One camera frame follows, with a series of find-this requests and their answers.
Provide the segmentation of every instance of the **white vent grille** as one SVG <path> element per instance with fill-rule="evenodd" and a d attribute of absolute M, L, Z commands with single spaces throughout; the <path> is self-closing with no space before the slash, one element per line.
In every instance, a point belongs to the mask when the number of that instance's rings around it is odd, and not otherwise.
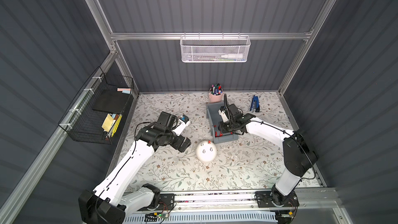
<path fill-rule="evenodd" d="M 145 214 L 132 214 L 125 218 L 125 224 L 144 224 Z M 275 213 L 269 211 L 222 211 L 222 212 L 172 212 L 163 223 L 202 223 L 202 222 L 230 222 L 230 221 L 262 221 L 277 223 Z"/>
<path fill-rule="evenodd" d="M 180 46 L 183 62 L 246 62 L 250 39 L 249 36 L 181 36 Z"/>

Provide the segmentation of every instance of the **pink pen holder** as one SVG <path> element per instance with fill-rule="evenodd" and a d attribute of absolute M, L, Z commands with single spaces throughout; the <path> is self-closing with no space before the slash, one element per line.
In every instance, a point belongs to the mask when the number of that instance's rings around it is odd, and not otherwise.
<path fill-rule="evenodd" d="M 209 92 L 209 103 L 215 103 L 222 101 L 222 97 L 224 97 L 224 93 L 222 92 L 220 95 L 214 95 Z"/>

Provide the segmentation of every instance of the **gray corrugated wall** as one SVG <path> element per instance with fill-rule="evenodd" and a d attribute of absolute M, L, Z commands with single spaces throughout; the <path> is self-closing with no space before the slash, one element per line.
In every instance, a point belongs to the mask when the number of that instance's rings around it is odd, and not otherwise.
<path fill-rule="evenodd" d="M 99 0 L 113 32 L 304 32 L 325 0 Z"/>
<path fill-rule="evenodd" d="M 0 19 L 3 205 L 109 50 L 84 0 L 0 0 Z"/>
<path fill-rule="evenodd" d="M 253 40 L 247 62 L 184 63 L 179 41 L 119 41 L 140 92 L 278 89 L 302 43 Z"/>
<path fill-rule="evenodd" d="M 116 63 L 109 73 L 121 74 Z M 78 198 L 105 177 L 115 152 L 112 145 L 64 141 L 14 224 L 81 223 Z"/>
<path fill-rule="evenodd" d="M 398 0 L 338 0 L 285 97 L 354 223 L 398 212 Z"/>
<path fill-rule="evenodd" d="M 305 32 L 325 0 L 99 1 L 113 32 Z M 302 41 L 251 43 L 245 63 L 186 64 L 178 41 L 119 41 L 141 92 L 278 89 Z"/>

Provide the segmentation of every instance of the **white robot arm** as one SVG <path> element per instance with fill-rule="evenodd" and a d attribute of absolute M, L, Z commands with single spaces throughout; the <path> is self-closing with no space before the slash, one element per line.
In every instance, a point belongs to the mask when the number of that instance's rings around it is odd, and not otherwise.
<path fill-rule="evenodd" d="M 315 152 L 309 150 L 300 130 L 292 131 L 266 123 L 252 114 L 241 113 L 234 105 L 228 105 L 224 95 L 224 106 L 218 111 L 223 119 L 219 122 L 221 133 L 231 133 L 240 130 L 255 134 L 274 143 L 283 150 L 285 170 L 272 187 L 272 203 L 277 206 L 286 204 L 293 198 L 294 189 L 308 169 L 313 167 L 318 159 Z"/>
<path fill-rule="evenodd" d="M 160 146 L 171 145 L 184 152 L 191 145 L 189 138 L 180 134 L 190 124 L 185 115 L 177 118 L 161 112 L 158 120 L 142 128 L 136 141 L 116 168 L 92 192 L 84 191 L 79 197 L 82 220 L 87 224 L 122 223 L 126 215 L 142 207 L 156 208 L 160 190 L 145 184 L 140 190 L 123 197 L 127 186 L 141 166 Z"/>

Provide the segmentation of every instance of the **black wire basket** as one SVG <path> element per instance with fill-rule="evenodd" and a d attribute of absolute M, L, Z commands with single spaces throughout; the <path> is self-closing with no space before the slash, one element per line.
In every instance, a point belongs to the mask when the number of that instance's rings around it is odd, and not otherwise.
<path fill-rule="evenodd" d="M 128 88 L 131 90 L 131 93 L 110 131 L 105 132 L 102 128 L 102 123 L 109 113 L 95 111 L 93 110 L 93 106 L 104 90 L 117 91 L 117 88 Z M 80 93 L 75 96 L 61 120 L 58 122 L 58 125 L 67 132 L 69 137 L 74 141 L 112 144 L 113 136 L 119 127 L 120 120 L 123 117 L 122 113 L 127 106 L 127 102 L 129 102 L 132 97 L 133 89 L 134 83 L 131 77 L 102 72 L 90 89 L 83 89 L 83 92 L 85 92 L 82 100 L 76 107 L 73 107 Z M 64 118 L 68 116 L 70 112 L 72 113 L 68 117 L 69 120 L 65 121 Z"/>

